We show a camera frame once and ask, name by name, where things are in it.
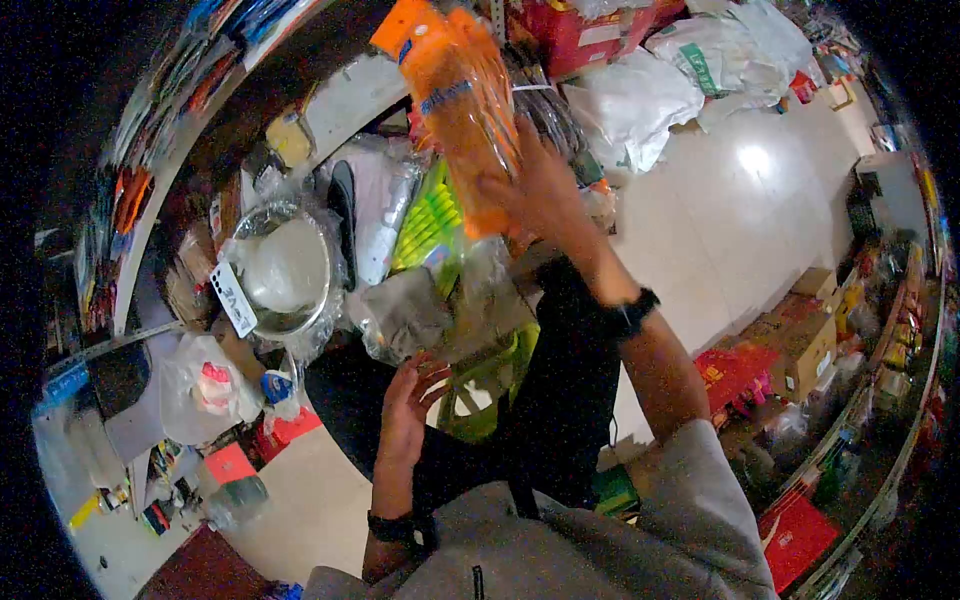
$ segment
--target orange package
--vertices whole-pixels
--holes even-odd
[[[396,60],[444,149],[467,235],[506,233],[506,212],[475,186],[480,174],[507,181],[519,164],[510,77],[490,33],[464,9],[444,17],[426,0],[399,0],[371,43]]]

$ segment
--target black watch strap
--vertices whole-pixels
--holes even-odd
[[[367,511],[367,526],[375,538],[386,543],[412,543],[417,529],[412,516],[381,518]]]
[[[640,332],[643,320],[657,306],[660,299],[650,288],[640,288],[640,296],[635,302],[621,304],[605,311],[605,333],[609,340],[626,342]]]
[[[420,552],[431,552],[437,547],[437,532],[432,516],[382,518],[367,511],[367,526],[375,538],[385,543],[402,543]],[[416,532],[420,532],[422,541],[417,539]]]

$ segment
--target sleeve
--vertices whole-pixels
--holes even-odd
[[[756,518],[709,422],[681,427],[663,448],[653,484],[640,500],[643,529],[693,559],[773,587]]]

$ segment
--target store aisle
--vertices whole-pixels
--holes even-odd
[[[862,110],[861,98],[844,110]],[[824,98],[783,116],[737,113],[710,135],[673,135],[663,162],[629,180],[614,246],[691,353],[772,307],[807,267],[833,268],[845,254],[860,154],[840,116]],[[626,458],[652,436],[625,373],[615,413],[617,438],[635,442],[617,445]],[[371,486],[325,429],[294,440],[260,476],[269,508],[228,536],[250,564],[288,581],[305,582],[317,564],[360,574]]]
[[[876,120],[857,86],[860,102],[838,112],[821,92],[784,115],[743,111],[710,134],[672,135],[661,163],[628,180],[614,247],[691,354],[771,309],[808,267],[833,269],[846,254],[851,168]],[[614,413],[617,439],[634,442],[616,449],[624,460],[653,436],[622,368]]]

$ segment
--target hand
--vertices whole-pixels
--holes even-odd
[[[383,398],[383,423],[376,462],[387,468],[409,468],[420,459],[426,414],[450,387],[430,388],[452,375],[449,365],[427,353],[400,365]]]
[[[499,203],[515,225],[570,253],[599,231],[584,211],[573,170],[550,142],[540,141],[525,117],[516,120],[520,140],[520,175],[513,184],[481,175],[477,188]]]

